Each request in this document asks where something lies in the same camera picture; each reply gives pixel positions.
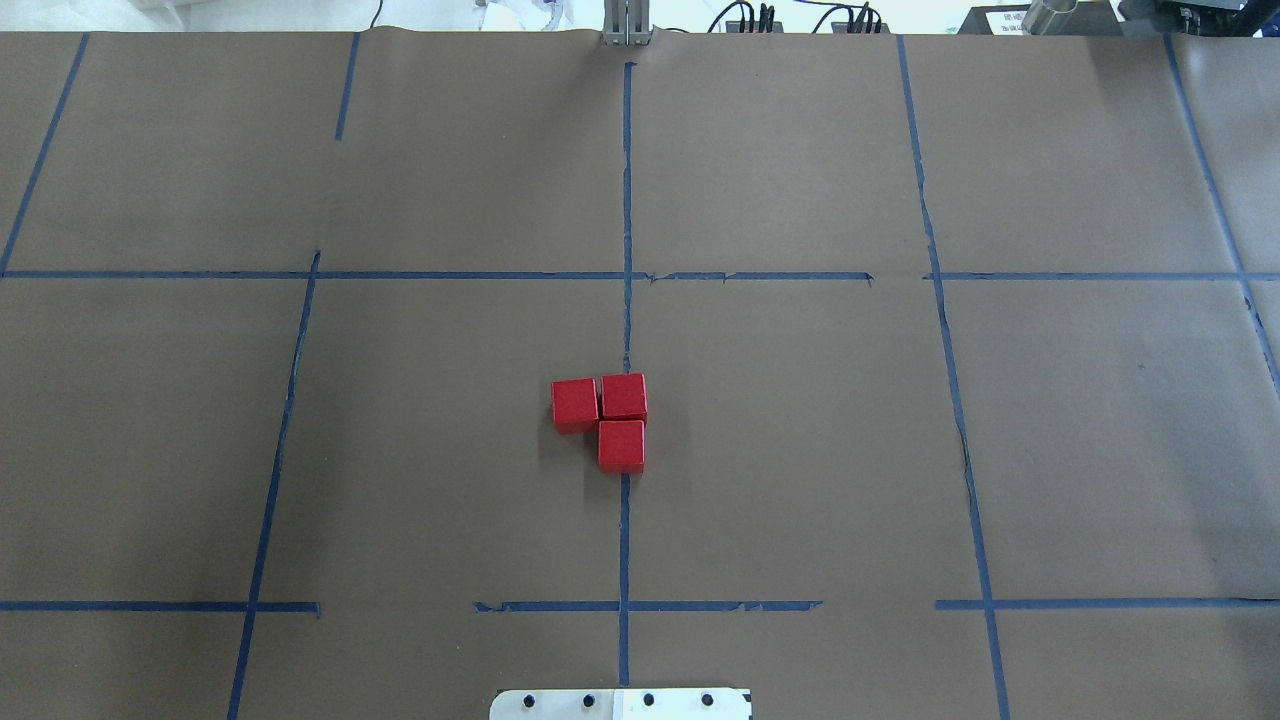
white plate with holes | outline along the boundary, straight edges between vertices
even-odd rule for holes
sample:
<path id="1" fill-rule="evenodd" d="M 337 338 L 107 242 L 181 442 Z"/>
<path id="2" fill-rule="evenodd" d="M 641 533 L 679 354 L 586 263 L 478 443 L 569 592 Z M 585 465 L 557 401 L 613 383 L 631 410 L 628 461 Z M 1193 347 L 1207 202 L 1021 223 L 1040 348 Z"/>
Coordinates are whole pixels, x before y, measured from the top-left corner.
<path id="1" fill-rule="evenodd" d="M 622 688 L 504 691 L 489 720 L 750 720 L 751 691 Z"/>

cube top face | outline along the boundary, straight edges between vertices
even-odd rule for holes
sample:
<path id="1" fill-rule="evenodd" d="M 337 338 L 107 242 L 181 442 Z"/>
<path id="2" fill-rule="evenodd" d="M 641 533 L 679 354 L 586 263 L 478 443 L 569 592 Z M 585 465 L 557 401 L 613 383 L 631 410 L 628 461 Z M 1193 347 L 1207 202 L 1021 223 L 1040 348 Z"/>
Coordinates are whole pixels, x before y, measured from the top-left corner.
<path id="1" fill-rule="evenodd" d="M 603 420 L 600 423 L 599 461 L 603 473 L 644 473 L 644 423 L 640 420 Z"/>
<path id="2" fill-rule="evenodd" d="M 648 420 L 649 397 L 645 392 L 644 373 L 604 375 L 600 380 L 600 400 L 605 420 Z"/>
<path id="3" fill-rule="evenodd" d="M 552 421 L 561 434 L 589 432 L 599 420 L 595 378 L 552 383 Z"/>

white metal bracket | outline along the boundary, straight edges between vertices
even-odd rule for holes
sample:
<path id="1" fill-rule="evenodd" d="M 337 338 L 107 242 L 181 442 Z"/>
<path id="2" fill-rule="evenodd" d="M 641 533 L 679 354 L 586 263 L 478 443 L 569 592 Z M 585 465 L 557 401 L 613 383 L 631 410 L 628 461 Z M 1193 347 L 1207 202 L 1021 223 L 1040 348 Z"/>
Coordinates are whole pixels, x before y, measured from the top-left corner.
<path id="1" fill-rule="evenodd" d="M 605 45 L 649 45 L 649 0 L 604 0 Z"/>
<path id="2" fill-rule="evenodd" d="M 751 720 L 751 691 L 504 691 L 493 698 L 489 720 Z"/>

red block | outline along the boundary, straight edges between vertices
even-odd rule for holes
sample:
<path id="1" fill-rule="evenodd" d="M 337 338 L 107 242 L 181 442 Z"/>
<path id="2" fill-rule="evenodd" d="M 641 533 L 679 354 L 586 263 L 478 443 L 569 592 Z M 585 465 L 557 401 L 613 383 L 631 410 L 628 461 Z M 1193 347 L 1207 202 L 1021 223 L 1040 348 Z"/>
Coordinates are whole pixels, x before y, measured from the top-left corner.
<path id="1" fill-rule="evenodd" d="M 562 436 L 595 429 L 600 421 L 595 378 L 552 383 L 552 421 Z"/>
<path id="2" fill-rule="evenodd" d="M 644 473 L 644 421 L 602 420 L 599 460 L 602 473 Z"/>
<path id="3" fill-rule="evenodd" d="M 605 420 L 648 420 L 649 398 L 644 392 L 644 373 L 604 375 L 600 405 Z"/>

